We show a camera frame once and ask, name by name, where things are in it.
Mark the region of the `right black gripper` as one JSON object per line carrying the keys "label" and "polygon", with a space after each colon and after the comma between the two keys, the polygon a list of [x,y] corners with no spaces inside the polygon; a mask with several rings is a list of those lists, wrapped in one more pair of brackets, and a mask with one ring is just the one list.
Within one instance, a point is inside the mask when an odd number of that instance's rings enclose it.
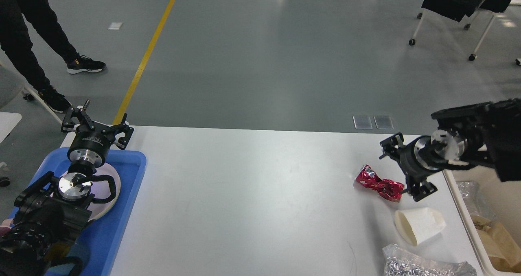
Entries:
{"label": "right black gripper", "polygon": [[406,182],[401,194],[409,194],[415,202],[419,202],[438,191],[432,182],[427,181],[427,177],[442,169],[428,165],[427,161],[419,155],[421,150],[425,150],[431,144],[430,136],[420,136],[408,145],[403,143],[404,137],[401,132],[380,141],[382,154],[379,159],[389,157],[392,160],[399,160]]}

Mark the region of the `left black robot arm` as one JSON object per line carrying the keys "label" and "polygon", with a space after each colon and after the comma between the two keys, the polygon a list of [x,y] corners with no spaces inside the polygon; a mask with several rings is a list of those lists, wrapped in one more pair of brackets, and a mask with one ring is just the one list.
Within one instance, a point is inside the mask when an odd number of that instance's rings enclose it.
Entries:
{"label": "left black robot arm", "polygon": [[71,264],[69,275],[84,268],[78,256],[69,256],[83,230],[94,219],[89,206],[115,202],[119,195],[116,179],[97,174],[106,163],[111,146],[124,150],[134,133],[127,119],[106,125],[86,113],[90,101],[65,111],[60,130],[75,137],[67,152],[65,174],[48,171],[15,199],[18,208],[1,235],[2,276],[42,276],[58,265]]}

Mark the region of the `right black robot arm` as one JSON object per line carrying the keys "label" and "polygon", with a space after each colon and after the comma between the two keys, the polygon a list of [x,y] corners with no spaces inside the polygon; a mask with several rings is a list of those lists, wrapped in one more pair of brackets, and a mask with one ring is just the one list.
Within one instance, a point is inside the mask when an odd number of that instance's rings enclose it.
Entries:
{"label": "right black robot arm", "polygon": [[396,161],[405,175],[404,192],[416,202],[437,191],[427,178],[443,170],[477,166],[495,170],[501,182],[520,180],[520,99],[483,102],[439,110],[431,135],[405,145],[402,133],[380,142],[382,157]]}

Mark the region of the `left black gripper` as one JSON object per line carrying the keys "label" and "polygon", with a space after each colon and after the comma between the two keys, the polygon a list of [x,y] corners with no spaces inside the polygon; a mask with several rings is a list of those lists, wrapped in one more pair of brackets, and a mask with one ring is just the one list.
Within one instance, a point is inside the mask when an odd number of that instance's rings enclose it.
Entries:
{"label": "left black gripper", "polygon": [[94,166],[102,166],[109,149],[115,145],[125,150],[134,133],[134,128],[127,122],[128,114],[124,113],[119,124],[107,126],[95,123],[86,113],[90,100],[79,107],[70,107],[65,111],[61,132],[75,132],[76,136],[68,150],[71,162],[83,160]]}

